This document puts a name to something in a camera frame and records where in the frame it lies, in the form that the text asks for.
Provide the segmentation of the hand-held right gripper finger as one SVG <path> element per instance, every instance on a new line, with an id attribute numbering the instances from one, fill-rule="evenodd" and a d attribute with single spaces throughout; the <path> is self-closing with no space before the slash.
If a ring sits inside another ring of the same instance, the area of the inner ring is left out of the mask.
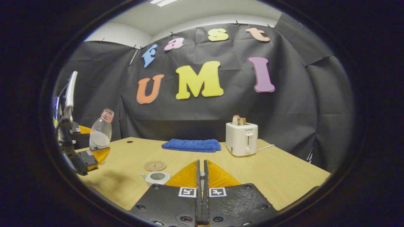
<path id="1" fill-rule="evenodd" d="M 156 227 L 196 227 L 202 199 L 200 161 L 193 162 L 191 175 L 181 179 L 193 180 L 196 186 L 152 184 L 135 203 L 130 213 Z"/>
<path id="2" fill-rule="evenodd" d="M 252 227 L 278 214 L 252 183 L 241 184 L 212 161 L 204 161 L 203 220 L 210 227 Z"/>

